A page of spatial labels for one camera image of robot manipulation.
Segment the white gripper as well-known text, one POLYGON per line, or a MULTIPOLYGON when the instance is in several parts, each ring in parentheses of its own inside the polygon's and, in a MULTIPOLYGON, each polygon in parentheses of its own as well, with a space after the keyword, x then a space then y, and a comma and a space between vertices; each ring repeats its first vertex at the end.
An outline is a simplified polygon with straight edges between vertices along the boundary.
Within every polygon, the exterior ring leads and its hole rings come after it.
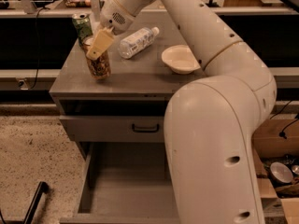
POLYGON ((98 59, 114 42, 114 35, 123 34, 135 21, 117 0, 106 0, 100 11, 100 27, 97 34, 88 37, 86 57, 90 60, 98 59))

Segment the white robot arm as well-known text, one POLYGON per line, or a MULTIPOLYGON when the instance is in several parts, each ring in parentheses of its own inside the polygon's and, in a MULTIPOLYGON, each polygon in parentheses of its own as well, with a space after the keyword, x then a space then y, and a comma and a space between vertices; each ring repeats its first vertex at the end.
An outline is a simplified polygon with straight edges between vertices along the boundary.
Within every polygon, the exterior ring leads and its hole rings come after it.
MULTIPOLYGON (((94 58, 155 0, 107 0, 94 58)), ((181 87, 164 115, 164 143, 180 224, 265 224, 251 137, 277 84, 255 52, 202 0, 161 0, 205 77, 181 87)))

